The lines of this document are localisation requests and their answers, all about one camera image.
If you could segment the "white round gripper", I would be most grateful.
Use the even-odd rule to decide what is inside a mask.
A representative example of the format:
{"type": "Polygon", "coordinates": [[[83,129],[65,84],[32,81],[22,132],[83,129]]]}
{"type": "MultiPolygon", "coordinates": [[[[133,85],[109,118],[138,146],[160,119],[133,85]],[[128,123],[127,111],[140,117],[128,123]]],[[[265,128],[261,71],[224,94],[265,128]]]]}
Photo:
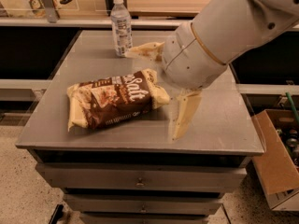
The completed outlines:
{"type": "Polygon", "coordinates": [[[168,140],[176,141],[188,131],[201,102],[201,90],[207,88],[226,69],[204,48],[191,21],[183,22],[165,42],[149,42],[132,47],[126,58],[163,61],[163,70],[181,88],[173,92],[169,105],[168,140]]]}

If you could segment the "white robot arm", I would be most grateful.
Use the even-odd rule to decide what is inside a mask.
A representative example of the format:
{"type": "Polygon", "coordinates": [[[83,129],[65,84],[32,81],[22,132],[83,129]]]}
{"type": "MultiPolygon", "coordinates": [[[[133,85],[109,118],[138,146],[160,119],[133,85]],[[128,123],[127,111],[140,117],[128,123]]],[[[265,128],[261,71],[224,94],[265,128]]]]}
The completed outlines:
{"type": "Polygon", "coordinates": [[[188,130],[202,89],[240,55],[268,43],[298,22],[298,0],[211,0],[163,43],[133,47],[125,56],[160,61],[166,76],[183,89],[173,133],[178,139],[188,130]]]}

